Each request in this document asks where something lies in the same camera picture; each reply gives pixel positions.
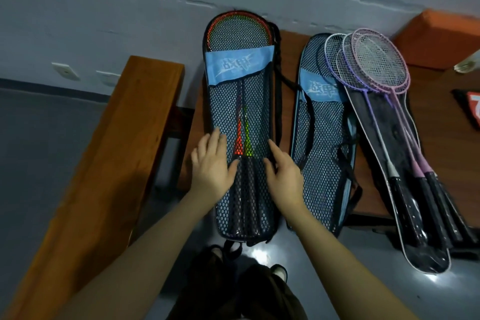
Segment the person's right hand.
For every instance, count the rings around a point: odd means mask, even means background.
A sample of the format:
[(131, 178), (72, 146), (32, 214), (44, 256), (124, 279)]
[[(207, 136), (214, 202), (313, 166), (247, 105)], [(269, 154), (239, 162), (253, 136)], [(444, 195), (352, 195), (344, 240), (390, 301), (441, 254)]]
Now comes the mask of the person's right hand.
[(277, 177), (276, 188), (269, 190), (269, 193), (280, 213), (290, 220), (306, 208), (303, 175), (291, 156), (282, 151), (273, 140), (269, 139), (268, 145), (275, 160), (273, 167)]

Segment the person's left hand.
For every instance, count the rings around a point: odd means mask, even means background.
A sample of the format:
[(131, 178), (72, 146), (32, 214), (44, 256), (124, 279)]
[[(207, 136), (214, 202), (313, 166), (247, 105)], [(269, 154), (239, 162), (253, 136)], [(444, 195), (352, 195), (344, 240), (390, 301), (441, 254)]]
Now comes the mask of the person's left hand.
[(200, 168), (192, 174), (190, 192), (201, 198), (209, 208), (213, 208), (228, 192), (226, 187), (228, 168), (231, 163), (227, 160), (227, 137), (222, 134), (222, 153), (219, 160), (210, 158), (210, 134), (204, 135), (199, 141)]

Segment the person's right forearm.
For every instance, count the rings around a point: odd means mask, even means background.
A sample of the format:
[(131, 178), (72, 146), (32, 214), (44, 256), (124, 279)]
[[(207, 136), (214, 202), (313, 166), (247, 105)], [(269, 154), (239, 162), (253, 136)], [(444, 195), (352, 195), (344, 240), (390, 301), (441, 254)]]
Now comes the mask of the person's right forearm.
[(302, 199), (274, 201), (296, 232), (340, 320), (419, 320), (315, 219)]

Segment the person's left forearm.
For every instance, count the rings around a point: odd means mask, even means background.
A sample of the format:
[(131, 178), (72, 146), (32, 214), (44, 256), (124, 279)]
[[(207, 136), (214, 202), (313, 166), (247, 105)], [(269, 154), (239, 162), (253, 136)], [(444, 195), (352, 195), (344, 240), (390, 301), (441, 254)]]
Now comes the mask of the person's left forearm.
[(76, 293), (55, 320), (142, 320), (195, 226), (223, 196), (191, 189)]

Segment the empty black mesh racket bag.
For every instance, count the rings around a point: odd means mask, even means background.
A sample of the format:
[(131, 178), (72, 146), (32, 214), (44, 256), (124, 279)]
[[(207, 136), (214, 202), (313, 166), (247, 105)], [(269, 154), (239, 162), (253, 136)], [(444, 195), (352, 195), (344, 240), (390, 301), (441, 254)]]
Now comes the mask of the empty black mesh racket bag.
[(331, 36), (314, 35), (301, 53), (290, 154), (304, 178), (306, 207), (338, 237), (363, 190), (354, 174), (357, 117), (324, 55)]

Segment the wooden bench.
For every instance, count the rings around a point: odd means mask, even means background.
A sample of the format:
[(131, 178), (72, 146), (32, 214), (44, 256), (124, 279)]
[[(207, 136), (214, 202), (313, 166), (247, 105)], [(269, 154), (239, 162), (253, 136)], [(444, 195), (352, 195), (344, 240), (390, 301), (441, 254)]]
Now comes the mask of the wooden bench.
[(1, 320), (51, 320), (128, 247), (185, 66), (130, 56)]

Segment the person's right shoe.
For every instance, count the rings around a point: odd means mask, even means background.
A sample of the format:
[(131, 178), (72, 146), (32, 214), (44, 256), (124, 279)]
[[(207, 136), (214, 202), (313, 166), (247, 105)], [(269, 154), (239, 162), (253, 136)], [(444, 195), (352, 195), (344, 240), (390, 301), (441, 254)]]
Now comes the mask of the person's right shoe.
[(272, 272), (273, 275), (276, 275), (277, 277), (279, 277), (283, 282), (287, 283), (288, 281), (288, 272), (287, 270), (285, 269), (285, 267), (283, 267), (282, 265), (280, 264), (274, 264), (273, 266), (270, 267), (270, 270)]

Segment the black white-trimmed racket cover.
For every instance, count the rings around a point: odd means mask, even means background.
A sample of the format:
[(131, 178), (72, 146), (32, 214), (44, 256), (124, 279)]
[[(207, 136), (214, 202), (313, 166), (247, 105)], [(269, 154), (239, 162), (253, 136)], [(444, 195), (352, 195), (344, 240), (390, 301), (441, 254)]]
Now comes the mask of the black white-trimmed racket cover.
[(450, 237), (429, 182), (411, 159), (393, 105), (361, 83), (343, 85), (363, 132), (362, 150), (375, 186), (395, 220), (407, 262), (425, 274), (447, 272)]

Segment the person's dark trousers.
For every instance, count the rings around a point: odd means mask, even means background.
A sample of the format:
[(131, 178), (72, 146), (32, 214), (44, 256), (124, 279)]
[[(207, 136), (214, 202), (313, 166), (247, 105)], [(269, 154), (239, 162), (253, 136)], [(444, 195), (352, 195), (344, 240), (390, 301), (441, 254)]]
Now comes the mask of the person's dark trousers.
[(193, 258), (166, 320), (308, 320), (297, 296), (270, 267), (255, 263), (237, 276), (223, 248), (223, 260), (209, 247)]

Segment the white badminton racket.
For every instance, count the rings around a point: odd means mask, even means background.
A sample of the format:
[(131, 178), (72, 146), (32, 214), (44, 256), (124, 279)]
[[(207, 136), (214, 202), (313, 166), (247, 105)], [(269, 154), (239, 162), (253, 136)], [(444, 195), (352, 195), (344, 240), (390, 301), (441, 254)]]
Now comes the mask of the white badminton racket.
[(375, 116), (371, 101), (369, 99), (368, 89), (363, 86), (363, 84), (354, 77), (353, 73), (348, 69), (346, 59), (343, 53), (343, 41), (347, 37), (343, 33), (334, 33), (327, 37), (324, 47), (323, 54), (327, 63), (329, 70), (332, 75), (346, 88), (356, 90), (363, 94), (364, 100), (368, 106), (369, 115), (373, 121), (373, 126), (375, 128), (376, 136), (380, 142), (381, 149), (385, 156), (387, 174), (388, 174), (388, 183), (392, 191), (393, 198), (400, 202), (404, 213), (407, 226), (411, 230), (413, 241), (415, 246), (425, 246), (428, 243), (427, 235), (420, 228), (420, 211), (414, 204), (414, 199), (407, 186), (400, 178), (399, 172), (397, 171), (395, 165), (390, 159), (388, 149), (385, 145), (378, 120)]

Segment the purple badminton racket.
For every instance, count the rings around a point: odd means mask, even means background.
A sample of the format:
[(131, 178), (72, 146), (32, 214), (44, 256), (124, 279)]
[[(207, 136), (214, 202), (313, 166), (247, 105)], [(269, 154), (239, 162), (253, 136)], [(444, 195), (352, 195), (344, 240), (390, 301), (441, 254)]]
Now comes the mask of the purple badminton racket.
[(392, 102), (407, 144), (413, 176), (426, 201), (440, 245), (444, 249), (450, 249), (452, 243), (435, 199), (436, 192), (430, 185), (434, 179), (434, 171), (414, 139), (398, 98), (407, 92), (411, 82), (405, 60), (391, 40), (382, 33), (369, 28), (359, 28), (348, 36), (351, 53), (347, 55), (343, 52), (346, 63), (363, 86), (383, 93)]

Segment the pink badminton racket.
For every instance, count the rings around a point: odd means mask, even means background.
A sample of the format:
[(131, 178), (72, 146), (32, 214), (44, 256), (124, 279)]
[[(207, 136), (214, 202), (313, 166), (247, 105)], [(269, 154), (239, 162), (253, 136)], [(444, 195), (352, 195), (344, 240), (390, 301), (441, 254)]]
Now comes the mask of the pink badminton racket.
[(467, 225), (448, 191), (424, 157), (400, 104), (398, 96), (408, 91), (411, 82), (410, 73), (401, 53), (390, 39), (369, 28), (359, 28), (352, 33), (351, 50), (362, 76), (371, 85), (391, 95), (393, 104), (396, 105), (398, 119), (401, 121), (406, 135), (405, 140), (409, 149), (412, 150), (413, 168), (422, 172), (429, 186), (431, 201), (439, 213), (440, 224), (447, 229), (453, 242), (460, 243), (469, 240), (473, 244), (478, 244), (477, 236)]

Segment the black and red pouch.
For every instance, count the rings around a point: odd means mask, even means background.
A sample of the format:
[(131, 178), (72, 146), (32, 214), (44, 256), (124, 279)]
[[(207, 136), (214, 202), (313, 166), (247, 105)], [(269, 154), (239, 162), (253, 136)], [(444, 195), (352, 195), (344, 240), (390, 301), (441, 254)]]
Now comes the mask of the black and red pouch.
[(472, 128), (480, 131), (480, 89), (456, 88), (451, 90), (451, 94)]

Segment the white object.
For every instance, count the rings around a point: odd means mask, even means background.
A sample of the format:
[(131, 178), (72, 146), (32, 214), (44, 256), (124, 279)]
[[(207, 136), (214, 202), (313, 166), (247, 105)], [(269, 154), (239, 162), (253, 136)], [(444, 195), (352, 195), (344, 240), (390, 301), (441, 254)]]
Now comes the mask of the white object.
[(480, 70), (480, 49), (453, 67), (458, 74), (468, 74)]

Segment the white wall socket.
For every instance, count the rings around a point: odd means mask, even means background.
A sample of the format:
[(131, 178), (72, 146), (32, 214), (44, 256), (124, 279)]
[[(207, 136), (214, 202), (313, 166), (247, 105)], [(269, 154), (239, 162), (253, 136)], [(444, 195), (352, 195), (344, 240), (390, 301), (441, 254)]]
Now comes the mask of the white wall socket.
[(96, 75), (99, 78), (99, 81), (107, 87), (116, 87), (121, 75), (111, 72), (99, 71), (96, 70)]
[(62, 78), (69, 81), (81, 81), (79, 75), (68, 64), (52, 62), (51, 66)]

